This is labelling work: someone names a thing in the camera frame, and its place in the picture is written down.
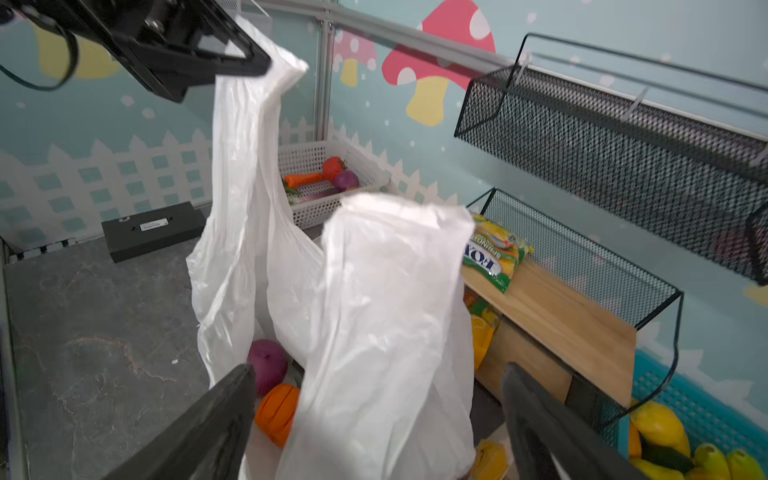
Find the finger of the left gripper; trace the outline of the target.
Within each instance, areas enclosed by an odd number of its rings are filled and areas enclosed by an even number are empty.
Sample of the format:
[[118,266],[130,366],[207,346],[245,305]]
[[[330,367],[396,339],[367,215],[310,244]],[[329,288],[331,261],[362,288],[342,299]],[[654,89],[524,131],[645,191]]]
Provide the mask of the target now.
[[263,76],[270,56],[217,1],[180,1],[181,24],[189,34],[183,41],[184,66],[194,75]]

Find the white plastic grocery bag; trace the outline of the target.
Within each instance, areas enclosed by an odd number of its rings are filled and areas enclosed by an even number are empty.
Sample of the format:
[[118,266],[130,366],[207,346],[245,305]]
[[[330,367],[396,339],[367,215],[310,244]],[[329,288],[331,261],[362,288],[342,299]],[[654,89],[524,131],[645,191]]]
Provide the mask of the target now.
[[307,64],[245,18],[270,57],[215,81],[212,209],[187,259],[198,349],[212,383],[275,338],[304,368],[283,448],[263,435],[240,479],[459,479],[475,459],[472,327],[461,206],[381,192],[342,198],[312,241],[278,171],[282,94]]

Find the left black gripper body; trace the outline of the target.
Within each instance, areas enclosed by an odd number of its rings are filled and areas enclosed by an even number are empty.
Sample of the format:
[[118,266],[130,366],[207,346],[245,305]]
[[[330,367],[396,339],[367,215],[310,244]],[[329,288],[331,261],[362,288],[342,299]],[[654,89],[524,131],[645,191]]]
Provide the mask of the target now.
[[1,72],[31,90],[55,91],[74,77],[84,57],[79,37],[104,47],[145,89],[180,102],[192,86],[240,74],[240,59],[205,50],[213,37],[239,41],[237,25],[214,1],[3,1],[1,19],[21,14],[65,42],[65,71],[52,85],[36,85],[6,67]]

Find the orange toy pumpkin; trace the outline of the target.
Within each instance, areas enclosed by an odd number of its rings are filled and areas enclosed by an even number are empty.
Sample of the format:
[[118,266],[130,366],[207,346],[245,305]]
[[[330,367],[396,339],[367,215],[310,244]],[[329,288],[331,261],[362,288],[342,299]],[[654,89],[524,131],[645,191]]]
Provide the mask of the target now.
[[283,448],[287,443],[299,396],[298,387],[279,384],[263,397],[257,408],[255,425],[279,448]]

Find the small purple toy onion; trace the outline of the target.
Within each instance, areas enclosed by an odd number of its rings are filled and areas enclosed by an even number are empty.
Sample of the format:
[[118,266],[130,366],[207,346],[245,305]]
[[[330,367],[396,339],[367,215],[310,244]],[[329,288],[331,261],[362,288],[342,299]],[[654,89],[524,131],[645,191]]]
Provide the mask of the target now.
[[247,363],[254,371],[257,395],[264,397],[284,380],[289,358],[279,343],[262,339],[251,343]]

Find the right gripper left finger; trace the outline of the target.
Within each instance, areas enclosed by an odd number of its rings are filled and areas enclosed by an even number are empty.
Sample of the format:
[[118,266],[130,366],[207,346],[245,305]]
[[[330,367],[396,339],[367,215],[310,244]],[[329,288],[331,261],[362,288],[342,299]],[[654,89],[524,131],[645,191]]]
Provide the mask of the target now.
[[236,479],[255,416],[255,373],[236,366],[108,479]]

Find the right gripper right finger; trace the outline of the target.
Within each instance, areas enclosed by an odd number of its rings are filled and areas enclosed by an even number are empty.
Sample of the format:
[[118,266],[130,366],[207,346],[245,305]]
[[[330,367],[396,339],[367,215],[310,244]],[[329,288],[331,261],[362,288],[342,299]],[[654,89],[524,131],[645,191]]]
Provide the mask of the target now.
[[645,477],[516,363],[505,367],[502,396],[521,479]]

